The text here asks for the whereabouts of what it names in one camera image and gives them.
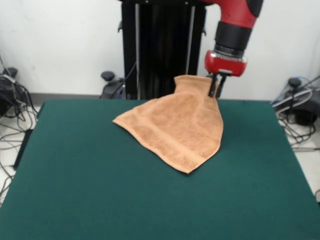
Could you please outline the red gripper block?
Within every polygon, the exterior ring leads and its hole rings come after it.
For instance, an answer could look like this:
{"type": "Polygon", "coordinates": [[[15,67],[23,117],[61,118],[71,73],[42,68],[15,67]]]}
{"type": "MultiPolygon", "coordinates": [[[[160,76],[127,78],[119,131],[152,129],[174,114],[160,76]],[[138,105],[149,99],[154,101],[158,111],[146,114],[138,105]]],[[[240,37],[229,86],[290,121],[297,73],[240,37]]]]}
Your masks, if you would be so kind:
{"type": "Polygon", "coordinates": [[[208,96],[220,98],[227,76],[240,77],[245,72],[247,63],[245,57],[230,57],[208,50],[204,59],[205,69],[211,74],[208,96]],[[221,79],[216,90],[217,74],[220,74],[221,79]]]}

